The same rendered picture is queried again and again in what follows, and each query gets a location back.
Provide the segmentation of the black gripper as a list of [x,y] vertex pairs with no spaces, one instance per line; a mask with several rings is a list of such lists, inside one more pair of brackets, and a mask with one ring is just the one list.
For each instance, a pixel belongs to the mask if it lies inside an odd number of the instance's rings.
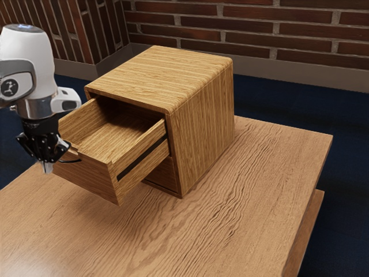
[[59,136],[57,115],[43,119],[21,119],[24,132],[17,142],[31,157],[40,162],[45,174],[52,173],[53,165],[71,147],[71,143]]

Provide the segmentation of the open wooden drawer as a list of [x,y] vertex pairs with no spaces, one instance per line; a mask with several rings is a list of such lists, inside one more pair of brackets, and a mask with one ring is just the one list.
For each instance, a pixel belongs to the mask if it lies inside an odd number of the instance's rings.
[[59,120],[53,173],[116,205],[170,154],[164,115],[98,96]]

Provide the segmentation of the wooden drawer cabinet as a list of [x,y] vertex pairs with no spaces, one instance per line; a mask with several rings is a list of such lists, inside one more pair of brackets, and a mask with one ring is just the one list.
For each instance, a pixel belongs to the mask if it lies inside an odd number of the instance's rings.
[[183,197],[235,137],[233,62],[152,46],[85,87],[96,95],[163,114],[170,156],[145,183]]

